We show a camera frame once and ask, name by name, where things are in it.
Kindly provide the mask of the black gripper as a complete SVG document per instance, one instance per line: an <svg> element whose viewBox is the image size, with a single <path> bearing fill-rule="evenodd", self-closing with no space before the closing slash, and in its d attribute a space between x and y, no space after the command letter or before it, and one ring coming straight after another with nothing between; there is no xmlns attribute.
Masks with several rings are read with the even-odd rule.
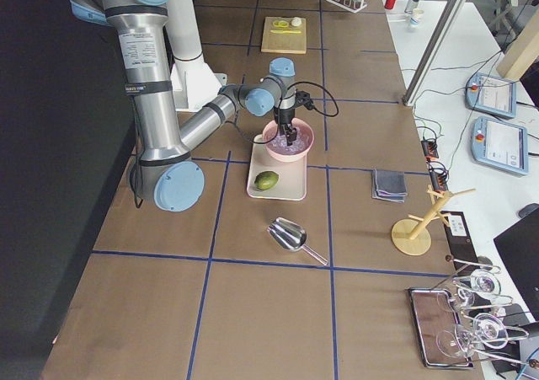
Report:
<svg viewBox="0 0 539 380"><path fill-rule="evenodd" d="M281 109L274 107L274 121L277 124L277 134L286 136L286 145L292 146L297 139L297 129L292 125L295 118L295 108Z"/></svg>

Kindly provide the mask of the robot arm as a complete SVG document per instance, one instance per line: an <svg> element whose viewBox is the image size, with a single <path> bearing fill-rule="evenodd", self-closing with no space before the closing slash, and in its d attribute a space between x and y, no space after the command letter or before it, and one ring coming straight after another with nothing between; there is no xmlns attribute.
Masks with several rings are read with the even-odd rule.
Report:
<svg viewBox="0 0 539 380"><path fill-rule="evenodd" d="M165 211L192 207L204 189L191 153L239 110L273 113L291 131L294 63L274 59L256 84L229 84L205 62L193 0L71 0L86 22L116 29L125 92L134 105L141 151L129 180L137 199Z"/></svg>

